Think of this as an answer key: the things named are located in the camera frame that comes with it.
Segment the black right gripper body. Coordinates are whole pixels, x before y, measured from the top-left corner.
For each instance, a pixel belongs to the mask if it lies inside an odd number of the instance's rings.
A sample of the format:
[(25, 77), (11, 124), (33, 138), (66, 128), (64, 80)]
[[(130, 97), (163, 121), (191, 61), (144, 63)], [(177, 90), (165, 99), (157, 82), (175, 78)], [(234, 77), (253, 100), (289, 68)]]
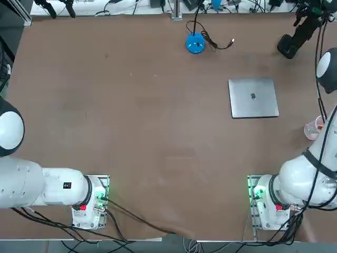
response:
[(328, 20), (330, 17), (330, 4), (331, 1), (326, 0), (308, 0), (306, 4), (306, 17)]

